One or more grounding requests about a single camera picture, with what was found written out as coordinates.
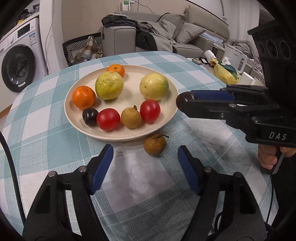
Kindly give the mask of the person's right hand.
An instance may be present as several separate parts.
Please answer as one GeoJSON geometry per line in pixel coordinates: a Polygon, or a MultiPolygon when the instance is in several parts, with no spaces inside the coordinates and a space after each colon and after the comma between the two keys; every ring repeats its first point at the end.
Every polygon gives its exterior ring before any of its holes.
{"type": "MultiPolygon", "coordinates": [[[[263,168],[271,170],[273,166],[277,163],[278,158],[276,157],[278,149],[275,146],[269,145],[258,145],[258,159],[263,168]]],[[[296,150],[295,148],[280,147],[280,151],[285,154],[287,158],[292,157],[296,150]]]]}

